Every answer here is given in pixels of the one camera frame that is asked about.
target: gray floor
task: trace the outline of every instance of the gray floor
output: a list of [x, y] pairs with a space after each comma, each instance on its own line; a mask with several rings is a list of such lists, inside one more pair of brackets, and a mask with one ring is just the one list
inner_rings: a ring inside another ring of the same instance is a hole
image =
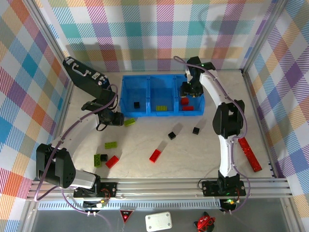
[[[166, 232], [197, 232], [193, 222], [203, 213], [201, 210], [170, 210], [172, 229]], [[162, 212], [135, 211], [124, 225], [118, 210], [100, 212], [100, 217], [87, 217], [73, 210], [40, 210], [37, 212], [34, 232], [145, 232], [145, 216]], [[223, 215], [219, 210], [207, 210], [216, 218], [214, 232], [288, 232], [279, 199], [249, 199], [234, 216]]]

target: red triangle sign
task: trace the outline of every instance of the red triangle sign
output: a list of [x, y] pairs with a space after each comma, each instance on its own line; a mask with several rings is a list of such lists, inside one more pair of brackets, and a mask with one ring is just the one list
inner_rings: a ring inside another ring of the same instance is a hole
[[134, 210], [120, 210], [122, 219], [124, 220], [124, 223], [129, 219], [131, 214], [134, 212]]

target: red glitter block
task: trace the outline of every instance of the red glitter block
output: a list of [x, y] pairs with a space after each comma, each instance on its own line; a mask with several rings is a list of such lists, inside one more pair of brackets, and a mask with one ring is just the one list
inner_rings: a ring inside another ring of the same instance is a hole
[[254, 153], [252, 152], [251, 147], [249, 146], [246, 138], [238, 139], [238, 141], [239, 141], [239, 144], [240, 144], [243, 152], [245, 153], [245, 156], [247, 157], [253, 171], [258, 172], [258, 171], [262, 170], [262, 167], [259, 164], [259, 162], [257, 161]]

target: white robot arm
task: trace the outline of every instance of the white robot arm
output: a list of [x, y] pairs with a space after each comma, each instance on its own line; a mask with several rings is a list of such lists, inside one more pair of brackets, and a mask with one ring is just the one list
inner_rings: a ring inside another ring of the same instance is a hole
[[[210, 72], [218, 78], [217, 71]], [[213, 81], [213, 78], [210, 77], [206, 73], [202, 73], [200, 75], [199, 79], [202, 86], [209, 92], [212, 100], [214, 101], [216, 108], [218, 108], [222, 103], [231, 103], [228, 99], [224, 97], [224, 95], [221, 93], [220, 89], [216, 85], [216, 83]], [[232, 137], [233, 135], [228, 136], [227, 139], [225, 139], [222, 135], [218, 135], [219, 141], [220, 141], [220, 152], [221, 152], [221, 163], [220, 163], [220, 173], [222, 176], [228, 176], [232, 177], [235, 176], [237, 173], [233, 168], [233, 165], [231, 163], [231, 143], [232, 143]]]

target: black mount plate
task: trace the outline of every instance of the black mount plate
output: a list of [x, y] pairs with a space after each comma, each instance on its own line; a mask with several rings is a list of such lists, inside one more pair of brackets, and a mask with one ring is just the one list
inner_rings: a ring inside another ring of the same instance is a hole
[[[226, 197], [226, 196], [237, 197], [238, 196], [238, 193], [235, 190], [228, 191], [226, 194], [220, 194], [217, 181], [203, 181], [202, 188], [203, 188], [204, 197]], [[240, 196], [246, 196], [246, 189], [244, 188], [243, 181], [239, 182], [238, 190], [239, 190]]]
[[73, 197], [74, 198], [94, 198], [94, 197], [96, 197], [96, 198], [106, 198], [105, 193], [107, 193], [107, 197], [108, 197], [108, 192], [104, 191], [103, 189], [107, 189], [111, 193], [111, 197], [115, 197], [116, 192], [117, 192], [117, 183], [115, 183], [115, 182], [101, 182], [101, 191], [99, 192], [99, 194], [89, 193], [84, 188], [77, 188], [74, 191]]

